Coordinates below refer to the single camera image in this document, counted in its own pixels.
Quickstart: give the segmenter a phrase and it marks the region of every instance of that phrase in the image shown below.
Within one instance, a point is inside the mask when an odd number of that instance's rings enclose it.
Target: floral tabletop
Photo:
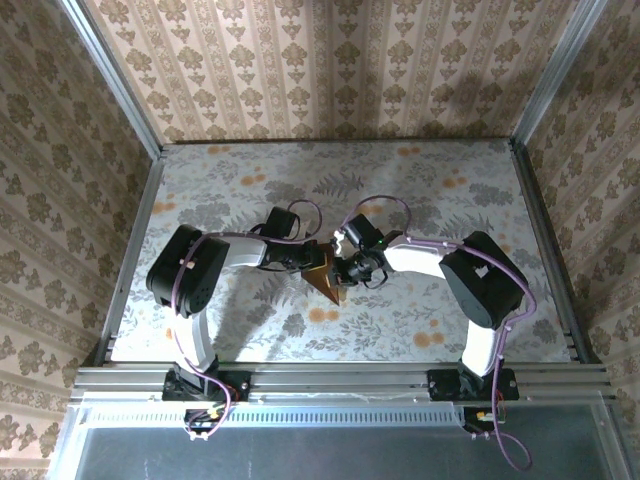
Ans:
[[[410,233],[461,239],[488,232],[527,276],[539,309],[509,337],[517,361],[568,361],[569,353],[506,140],[264,143],[170,147],[118,338],[114,361],[170,361],[168,309],[145,287],[179,224],[246,231],[274,205],[307,198],[322,208],[328,240],[361,199],[385,193],[412,208]],[[303,224],[315,212],[298,205]],[[400,228],[394,202],[361,212],[383,232]],[[392,274],[379,290],[349,289],[339,307],[299,274],[225,269],[207,307],[223,361],[456,361],[468,320],[444,280]]]

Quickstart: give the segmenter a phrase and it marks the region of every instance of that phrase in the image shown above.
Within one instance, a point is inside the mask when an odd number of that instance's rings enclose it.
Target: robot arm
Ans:
[[[460,308],[469,318],[467,343],[459,364],[464,392],[485,390],[493,370],[498,335],[506,316],[520,306],[524,292],[504,272],[461,250],[412,241],[401,232],[387,236],[358,215],[344,226],[344,236],[359,250],[351,257],[334,259],[330,280],[338,285],[368,286],[371,274],[416,272],[447,280]],[[474,232],[464,245],[505,264],[526,282],[522,272],[484,232]]]
[[[180,283],[176,297],[179,313],[188,318],[204,310],[223,267],[265,267],[272,262],[280,263],[290,271],[308,272],[326,267],[326,282],[332,287],[363,283],[369,288],[377,288],[370,287],[369,282],[372,273],[378,270],[384,275],[378,286],[391,272],[416,272],[444,278],[469,318],[467,344],[459,368],[461,390],[473,395],[486,389],[503,320],[519,307],[524,294],[513,280],[465,251],[451,251],[444,245],[421,245],[399,231],[385,236],[364,215],[356,216],[343,227],[345,237],[357,248],[348,258],[329,258],[322,246],[313,240],[295,245],[270,242],[269,238],[284,238],[290,234],[293,222],[288,215],[294,214],[276,207],[262,226],[262,239],[236,234],[224,237],[224,240],[215,236],[202,240]],[[158,304],[171,305],[178,270],[187,252],[202,235],[191,226],[180,226],[151,268],[147,288],[154,293]],[[499,260],[525,280],[486,233],[475,232],[464,240],[464,244]],[[341,250],[340,245],[334,244],[334,247],[337,247],[336,251]],[[180,338],[184,339],[181,343],[185,344],[185,353],[192,358],[192,363],[202,370],[217,366],[204,313],[193,322],[177,321],[176,324]]]

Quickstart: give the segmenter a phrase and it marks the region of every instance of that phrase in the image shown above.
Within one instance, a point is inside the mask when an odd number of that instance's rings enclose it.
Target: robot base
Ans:
[[[427,370],[429,396],[434,402],[464,400],[491,401],[493,371],[478,377],[461,369]],[[505,400],[518,400],[518,384],[513,370],[501,368],[498,373],[498,391]]]
[[[217,362],[205,372],[231,387],[231,398],[235,402],[246,402],[251,390],[251,372],[241,370],[218,370]],[[167,402],[207,401],[224,402],[225,395],[213,382],[195,376],[174,364],[167,372],[162,388],[162,400]]]

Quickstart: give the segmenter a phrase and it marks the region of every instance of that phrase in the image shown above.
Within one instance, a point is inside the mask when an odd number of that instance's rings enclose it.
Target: patterned wallpaper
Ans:
[[[640,446],[640,4],[610,1],[528,145],[595,352]]]
[[[577,0],[86,0],[158,137],[509,136]]]
[[[149,168],[53,1],[0,1],[0,478],[41,478]]]

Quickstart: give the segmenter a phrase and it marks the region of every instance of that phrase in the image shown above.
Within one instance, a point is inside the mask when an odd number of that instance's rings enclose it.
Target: brown object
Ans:
[[[321,243],[318,248],[324,252],[324,265],[302,272],[302,278],[333,303],[340,305],[339,289],[329,284],[328,277],[329,270],[333,265],[333,247],[328,243]]]

